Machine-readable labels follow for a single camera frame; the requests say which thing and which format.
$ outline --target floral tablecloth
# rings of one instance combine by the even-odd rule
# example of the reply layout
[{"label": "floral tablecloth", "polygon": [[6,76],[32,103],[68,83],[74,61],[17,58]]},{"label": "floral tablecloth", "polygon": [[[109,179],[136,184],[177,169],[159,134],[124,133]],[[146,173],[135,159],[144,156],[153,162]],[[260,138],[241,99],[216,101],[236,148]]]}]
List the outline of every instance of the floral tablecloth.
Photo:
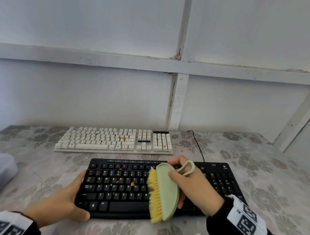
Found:
[{"label": "floral tablecloth", "polygon": [[[54,152],[67,127],[9,126],[0,131],[0,153],[15,157],[19,172],[0,192],[0,211],[23,210],[68,185],[91,158],[169,160],[171,155]],[[191,132],[171,131],[174,156],[202,161]],[[250,206],[275,234],[310,234],[310,174],[258,133],[195,133],[205,160],[227,162]],[[204,217],[152,225],[148,220],[65,220],[42,234],[207,234]]]}]

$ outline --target white wall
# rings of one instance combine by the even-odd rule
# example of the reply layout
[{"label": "white wall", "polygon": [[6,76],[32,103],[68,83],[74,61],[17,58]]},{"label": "white wall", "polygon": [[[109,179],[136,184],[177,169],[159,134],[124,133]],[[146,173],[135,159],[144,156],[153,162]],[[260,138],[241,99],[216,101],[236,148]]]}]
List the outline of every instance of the white wall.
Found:
[{"label": "white wall", "polygon": [[171,75],[0,60],[0,129],[11,124],[165,129]]},{"label": "white wall", "polygon": [[259,132],[273,142],[309,86],[190,75],[180,130]]},{"label": "white wall", "polygon": [[184,0],[1,0],[0,42],[170,58]]},{"label": "white wall", "polygon": [[208,0],[194,61],[310,71],[309,0]]},{"label": "white wall", "polygon": [[310,122],[299,132],[295,139],[290,143],[284,153],[310,171]]}]

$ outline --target white wooden beam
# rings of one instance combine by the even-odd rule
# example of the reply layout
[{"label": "white wooden beam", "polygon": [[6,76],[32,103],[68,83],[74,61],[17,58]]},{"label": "white wooden beam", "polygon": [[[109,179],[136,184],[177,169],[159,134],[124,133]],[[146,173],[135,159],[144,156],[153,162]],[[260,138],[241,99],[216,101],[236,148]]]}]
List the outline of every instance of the white wooden beam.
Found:
[{"label": "white wooden beam", "polygon": [[0,58],[84,64],[125,69],[141,69],[184,73],[221,78],[237,78],[267,82],[286,82],[310,85],[310,73],[230,66],[201,62],[183,62],[165,58],[111,54],[105,52],[70,50],[55,47],[0,43]]},{"label": "white wooden beam", "polygon": [[179,128],[179,122],[185,99],[188,77],[189,74],[182,74],[182,73],[174,73],[172,75],[174,83],[173,83],[172,100],[170,105],[170,114],[167,126],[168,131],[177,131]]},{"label": "white wooden beam", "polygon": [[199,35],[204,0],[185,0],[178,53],[179,59],[193,62],[193,53]]},{"label": "white wooden beam", "polygon": [[284,152],[293,139],[303,129],[310,120],[310,95],[306,97],[304,102],[299,106],[287,125],[281,131],[274,141],[273,145],[281,152]]}]

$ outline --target keyboard cord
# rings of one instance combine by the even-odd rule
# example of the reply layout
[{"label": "keyboard cord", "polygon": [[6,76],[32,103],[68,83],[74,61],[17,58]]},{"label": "keyboard cord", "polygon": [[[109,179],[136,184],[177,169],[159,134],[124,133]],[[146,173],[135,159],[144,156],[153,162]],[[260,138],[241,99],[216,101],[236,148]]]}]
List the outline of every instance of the keyboard cord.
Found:
[{"label": "keyboard cord", "polygon": [[198,142],[197,142],[197,140],[196,140],[196,138],[195,138],[195,134],[194,134],[194,132],[193,132],[193,131],[191,131],[191,132],[193,133],[194,139],[195,139],[195,141],[196,141],[196,143],[197,143],[197,145],[198,145],[198,148],[199,148],[199,150],[200,150],[200,153],[201,153],[202,159],[203,159],[203,161],[204,161],[204,162],[206,162],[206,161],[205,161],[205,158],[203,157],[202,151],[201,151],[201,149],[200,149],[200,147],[199,147],[199,144],[198,144]]}]

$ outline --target white keyboard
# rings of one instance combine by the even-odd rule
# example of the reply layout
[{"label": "white keyboard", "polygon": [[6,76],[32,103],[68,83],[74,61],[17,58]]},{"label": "white keyboard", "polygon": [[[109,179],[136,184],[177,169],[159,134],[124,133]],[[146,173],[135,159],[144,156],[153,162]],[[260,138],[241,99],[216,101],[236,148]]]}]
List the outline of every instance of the white keyboard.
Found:
[{"label": "white keyboard", "polygon": [[54,151],[173,154],[168,131],[74,126],[55,144]]}]

